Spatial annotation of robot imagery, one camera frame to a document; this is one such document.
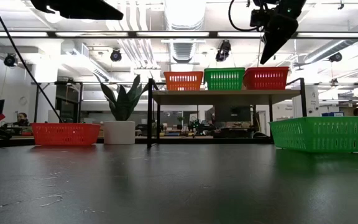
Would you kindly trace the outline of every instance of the green basket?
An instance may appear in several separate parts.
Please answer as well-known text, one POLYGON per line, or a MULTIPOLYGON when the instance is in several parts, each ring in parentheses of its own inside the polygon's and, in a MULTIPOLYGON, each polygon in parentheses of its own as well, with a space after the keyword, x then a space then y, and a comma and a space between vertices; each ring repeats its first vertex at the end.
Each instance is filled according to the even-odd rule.
POLYGON ((270 122, 274 144, 307 152, 358 152, 358 116, 270 122))
POLYGON ((208 90, 241 90, 245 68, 206 68, 208 90))

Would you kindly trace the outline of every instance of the orange basket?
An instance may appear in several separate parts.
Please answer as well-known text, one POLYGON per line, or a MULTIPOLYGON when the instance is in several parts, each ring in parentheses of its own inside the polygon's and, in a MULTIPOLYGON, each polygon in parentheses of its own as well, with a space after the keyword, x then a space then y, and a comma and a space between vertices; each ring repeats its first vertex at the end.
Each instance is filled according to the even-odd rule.
POLYGON ((31 124, 35 144, 41 146, 89 146, 96 143, 98 124, 31 124))
POLYGON ((164 72, 168 90, 200 90, 204 72, 164 72))
POLYGON ((242 80, 247 90, 284 90, 290 67, 248 68, 242 80))

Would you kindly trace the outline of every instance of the shelf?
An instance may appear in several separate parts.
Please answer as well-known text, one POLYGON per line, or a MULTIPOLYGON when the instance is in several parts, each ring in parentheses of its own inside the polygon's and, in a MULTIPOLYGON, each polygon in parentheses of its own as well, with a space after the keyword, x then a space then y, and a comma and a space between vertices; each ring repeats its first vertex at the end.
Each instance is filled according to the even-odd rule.
POLYGON ((160 105, 268 105, 300 95, 300 90, 153 91, 160 105))

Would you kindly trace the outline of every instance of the basket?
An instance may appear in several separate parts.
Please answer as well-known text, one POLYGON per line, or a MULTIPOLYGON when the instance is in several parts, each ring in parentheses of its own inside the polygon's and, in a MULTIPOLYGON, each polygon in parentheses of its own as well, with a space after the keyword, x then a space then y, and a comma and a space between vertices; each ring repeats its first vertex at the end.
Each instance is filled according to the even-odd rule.
POLYGON ((284 90, 289 67, 248 68, 244 75, 247 90, 284 90))
POLYGON ((31 124, 35 144, 41 146, 89 146, 96 143, 98 124, 31 124))
POLYGON ((358 152, 358 117, 309 117, 270 122, 274 144, 307 152, 358 152))
POLYGON ((245 68, 206 68, 208 90, 241 90, 245 68))
POLYGON ((203 72, 164 72, 167 90, 200 90, 203 72))

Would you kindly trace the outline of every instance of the dark gray table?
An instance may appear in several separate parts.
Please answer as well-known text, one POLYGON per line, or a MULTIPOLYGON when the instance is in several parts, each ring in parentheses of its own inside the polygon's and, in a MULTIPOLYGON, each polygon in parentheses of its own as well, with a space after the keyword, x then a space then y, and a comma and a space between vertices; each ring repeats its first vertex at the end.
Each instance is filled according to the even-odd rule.
POLYGON ((358 154, 235 144, 4 148, 0 223, 358 224, 358 154))

